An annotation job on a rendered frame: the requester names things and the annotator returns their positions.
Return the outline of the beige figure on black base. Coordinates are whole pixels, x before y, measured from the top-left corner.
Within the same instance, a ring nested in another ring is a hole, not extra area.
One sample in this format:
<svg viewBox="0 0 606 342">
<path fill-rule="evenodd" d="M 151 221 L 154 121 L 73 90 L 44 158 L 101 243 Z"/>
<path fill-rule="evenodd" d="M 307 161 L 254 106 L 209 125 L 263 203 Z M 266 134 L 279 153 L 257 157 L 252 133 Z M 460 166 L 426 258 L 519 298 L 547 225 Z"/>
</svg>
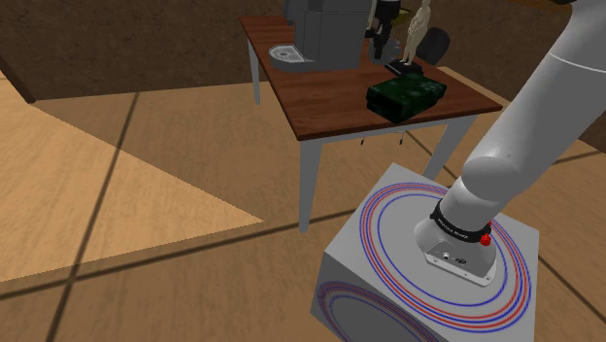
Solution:
<svg viewBox="0 0 606 342">
<path fill-rule="evenodd" d="M 414 61 L 414 58 L 417 55 L 417 48 L 428 30 L 431 16 L 430 3 L 431 0 L 422 0 L 421 6 L 411 19 L 403 57 L 393 60 L 386 66 L 397 77 L 407 74 L 422 74 L 422 67 Z"/>
</svg>

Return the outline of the black round object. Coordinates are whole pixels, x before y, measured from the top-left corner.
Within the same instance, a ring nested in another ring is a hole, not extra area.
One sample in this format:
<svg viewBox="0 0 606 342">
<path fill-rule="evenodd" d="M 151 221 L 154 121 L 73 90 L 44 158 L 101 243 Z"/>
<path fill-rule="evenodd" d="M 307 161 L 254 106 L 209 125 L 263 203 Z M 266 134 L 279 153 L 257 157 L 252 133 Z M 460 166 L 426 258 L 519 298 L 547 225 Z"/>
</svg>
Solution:
<svg viewBox="0 0 606 342">
<path fill-rule="evenodd" d="M 438 27 L 430 27 L 417 47 L 416 56 L 421 60 L 436 65 L 450 46 L 449 34 Z"/>
</svg>

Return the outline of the grey coffee machine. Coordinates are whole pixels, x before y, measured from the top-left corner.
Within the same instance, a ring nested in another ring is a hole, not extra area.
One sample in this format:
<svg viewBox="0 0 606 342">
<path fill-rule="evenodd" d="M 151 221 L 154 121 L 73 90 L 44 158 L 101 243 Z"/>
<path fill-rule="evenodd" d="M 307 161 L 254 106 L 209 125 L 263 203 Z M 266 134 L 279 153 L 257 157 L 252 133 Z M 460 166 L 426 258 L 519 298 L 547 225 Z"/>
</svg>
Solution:
<svg viewBox="0 0 606 342">
<path fill-rule="evenodd" d="M 355 69 L 372 0 L 284 0 L 293 42 L 269 50 L 274 68 L 290 73 Z"/>
</svg>

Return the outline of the dark green box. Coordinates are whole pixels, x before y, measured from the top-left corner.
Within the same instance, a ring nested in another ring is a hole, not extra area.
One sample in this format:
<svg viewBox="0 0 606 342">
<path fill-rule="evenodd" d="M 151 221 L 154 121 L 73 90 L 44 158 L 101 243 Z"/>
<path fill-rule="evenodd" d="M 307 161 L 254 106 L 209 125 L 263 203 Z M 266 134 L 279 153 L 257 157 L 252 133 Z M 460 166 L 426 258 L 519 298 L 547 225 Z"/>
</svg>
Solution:
<svg viewBox="0 0 606 342">
<path fill-rule="evenodd" d="M 445 84 L 420 74 L 407 74 L 370 86 L 367 109 L 398 124 L 435 106 L 446 90 Z"/>
</svg>

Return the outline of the brown table with grey legs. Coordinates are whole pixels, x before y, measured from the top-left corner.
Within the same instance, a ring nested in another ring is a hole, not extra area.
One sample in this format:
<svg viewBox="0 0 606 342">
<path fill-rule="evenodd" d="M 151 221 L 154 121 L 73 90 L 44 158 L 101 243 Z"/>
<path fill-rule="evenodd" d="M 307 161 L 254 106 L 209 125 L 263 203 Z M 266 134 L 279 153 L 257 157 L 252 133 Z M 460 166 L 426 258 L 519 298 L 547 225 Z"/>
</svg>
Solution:
<svg viewBox="0 0 606 342">
<path fill-rule="evenodd" d="M 279 16 L 240 16 L 239 21 L 248 39 L 255 102 L 260 102 L 258 69 L 262 68 L 300 143 L 301 232 L 310 225 L 323 145 L 444 124 L 446 129 L 422 172 L 426 179 L 433 180 L 476 117 L 503 108 L 480 91 L 419 60 L 426 77 L 446 85 L 447 91 L 435 106 L 395 125 L 366 108 L 367 88 L 391 77 L 386 68 L 361 59 L 355 70 L 283 72 L 271 65 L 269 50 L 291 38 L 294 29 Z"/>
</svg>

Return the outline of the grey robot stand with rings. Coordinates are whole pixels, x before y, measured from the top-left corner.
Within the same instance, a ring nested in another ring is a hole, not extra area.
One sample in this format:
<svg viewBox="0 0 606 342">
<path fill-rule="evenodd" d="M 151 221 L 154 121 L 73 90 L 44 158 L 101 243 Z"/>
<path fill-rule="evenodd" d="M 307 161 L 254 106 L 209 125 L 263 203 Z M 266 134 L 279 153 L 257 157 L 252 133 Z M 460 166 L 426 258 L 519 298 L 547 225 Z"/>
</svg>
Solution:
<svg viewBox="0 0 606 342">
<path fill-rule="evenodd" d="M 534 342 L 538 231 L 497 215 L 496 270 L 474 284 L 414 238 L 445 193 L 391 164 L 324 250 L 311 312 L 342 342 Z"/>
</svg>

